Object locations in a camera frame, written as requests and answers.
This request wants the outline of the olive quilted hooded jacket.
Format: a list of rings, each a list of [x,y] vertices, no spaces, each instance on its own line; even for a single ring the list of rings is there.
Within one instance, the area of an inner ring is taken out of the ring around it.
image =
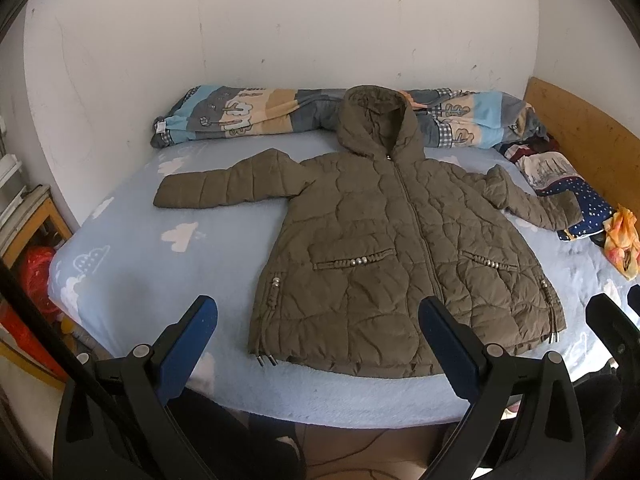
[[[582,220],[573,193],[537,196],[501,166],[478,174],[426,157],[418,118],[396,90],[348,90],[337,140],[338,152],[302,162],[272,149],[227,169],[172,174],[154,196],[174,209],[288,203],[250,318],[247,347],[259,362],[436,374],[418,321],[427,297],[513,353],[564,328],[558,294],[513,219],[570,228]]]

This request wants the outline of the orange plastic bag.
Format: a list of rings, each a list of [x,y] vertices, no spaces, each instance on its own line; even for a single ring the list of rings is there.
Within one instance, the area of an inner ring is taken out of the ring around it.
[[[603,223],[605,258],[628,281],[639,275],[640,243],[636,222],[630,209],[618,206],[612,217]]]

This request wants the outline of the light blue cloud bedsheet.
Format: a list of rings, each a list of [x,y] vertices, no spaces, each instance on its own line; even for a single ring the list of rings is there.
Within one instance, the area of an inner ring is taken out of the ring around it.
[[[288,211],[283,198],[208,209],[160,208],[154,196],[172,174],[227,169],[267,150],[296,162],[340,150],[334,133],[188,142],[165,148],[130,182],[104,200],[61,249],[51,286],[64,309],[114,356],[128,356],[178,321],[198,296],[216,301],[218,322],[190,376],[192,387],[226,408],[292,422],[357,429],[411,427],[459,418],[468,404],[433,375],[361,377],[282,362],[259,362],[247,347],[256,289]],[[503,167],[529,188],[513,164],[496,155],[484,174]],[[631,281],[623,278],[591,240],[563,242],[558,232],[513,219],[561,301],[565,326],[537,347],[509,354],[557,354],[572,377],[597,370],[608,358],[586,324],[588,301],[608,295],[627,309]]]

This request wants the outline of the red plastic bag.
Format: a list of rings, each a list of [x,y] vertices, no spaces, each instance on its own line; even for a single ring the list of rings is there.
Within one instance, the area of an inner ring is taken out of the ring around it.
[[[55,251],[47,246],[30,246],[18,263],[18,277],[24,292],[42,316],[53,323],[61,313],[48,293],[50,264]]]

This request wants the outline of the wooden headboard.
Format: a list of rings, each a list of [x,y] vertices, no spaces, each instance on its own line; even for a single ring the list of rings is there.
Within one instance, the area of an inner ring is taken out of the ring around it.
[[[529,79],[525,99],[578,174],[611,205],[638,214],[638,136],[587,101],[536,77]]]

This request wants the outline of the grey white folded cloth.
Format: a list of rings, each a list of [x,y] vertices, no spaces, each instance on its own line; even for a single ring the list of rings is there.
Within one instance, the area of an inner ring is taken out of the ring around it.
[[[578,177],[573,165],[559,152],[525,155],[518,159],[515,166],[536,192],[545,190],[559,180]]]

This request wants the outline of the wooden side table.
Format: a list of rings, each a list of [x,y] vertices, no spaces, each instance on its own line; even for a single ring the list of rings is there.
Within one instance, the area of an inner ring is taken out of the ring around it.
[[[50,186],[38,185],[25,195],[1,227],[1,260],[11,269],[36,233],[45,229],[67,242],[73,233],[52,200]]]

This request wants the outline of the red striped garment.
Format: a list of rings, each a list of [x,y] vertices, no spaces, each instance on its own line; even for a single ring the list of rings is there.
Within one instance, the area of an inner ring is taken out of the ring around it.
[[[520,158],[548,152],[553,148],[551,139],[544,134],[531,136],[518,142],[499,144],[496,150],[509,162],[515,164]]]

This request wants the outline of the patchwork rolled quilt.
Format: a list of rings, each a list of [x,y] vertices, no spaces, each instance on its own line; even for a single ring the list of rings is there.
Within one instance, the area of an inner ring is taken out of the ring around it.
[[[150,144],[170,146],[234,136],[334,131],[343,89],[197,86],[153,122]],[[428,148],[494,148],[545,138],[547,129],[527,102],[500,91],[409,90]]]

